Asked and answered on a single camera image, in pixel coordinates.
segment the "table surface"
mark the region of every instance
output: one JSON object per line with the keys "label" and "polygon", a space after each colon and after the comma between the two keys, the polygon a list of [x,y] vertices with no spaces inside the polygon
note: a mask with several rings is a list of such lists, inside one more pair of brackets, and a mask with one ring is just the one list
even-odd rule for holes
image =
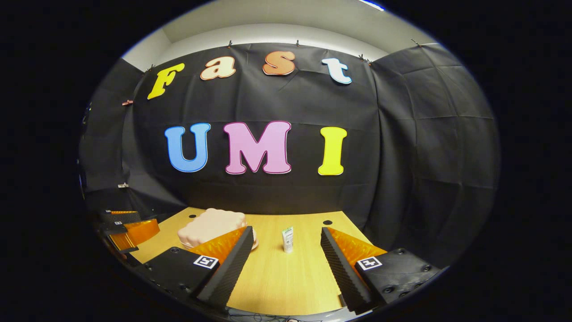
{"label": "table surface", "polygon": [[[177,231],[193,221],[190,215],[203,209],[186,208],[159,223],[161,231],[137,245],[131,254],[144,263],[166,249],[184,248]],[[267,315],[309,315],[342,307],[340,289],[320,246],[321,228],[329,227],[370,241],[342,212],[296,215],[246,214],[247,223],[256,230],[259,245],[251,251],[227,306]],[[294,227],[293,252],[285,253],[282,230]]]}

